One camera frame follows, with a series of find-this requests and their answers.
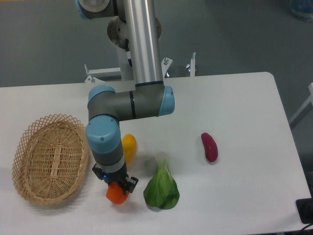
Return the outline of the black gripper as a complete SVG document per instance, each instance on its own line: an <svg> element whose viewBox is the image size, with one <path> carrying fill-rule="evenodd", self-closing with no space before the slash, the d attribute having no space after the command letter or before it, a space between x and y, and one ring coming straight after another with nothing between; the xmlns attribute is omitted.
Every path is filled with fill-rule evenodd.
<svg viewBox="0 0 313 235"><path fill-rule="evenodd" d="M92 167L92 171L99 180L103 180L107 185L116 182L122 188L125 195L133 193L137 183L139 182L139 179L136 177L128 177L126 164L113 173L104 172L102 167L95 164Z"/></svg>

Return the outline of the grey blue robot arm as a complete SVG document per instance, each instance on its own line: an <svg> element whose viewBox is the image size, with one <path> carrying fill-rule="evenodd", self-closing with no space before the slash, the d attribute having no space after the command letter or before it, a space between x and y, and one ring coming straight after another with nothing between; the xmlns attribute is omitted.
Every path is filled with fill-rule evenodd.
<svg viewBox="0 0 313 235"><path fill-rule="evenodd" d="M158 46L157 18L151 0L78 0L79 14L87 19L113 16L126 25L123 47L130 54L135 89L116 92L99 85L88 99L86 136L95 159L93 172L108 185L116 183L123 194L132 193L138 179L127 174L120 122L159 117L175 109L173 89L163 83Z"/></svg>

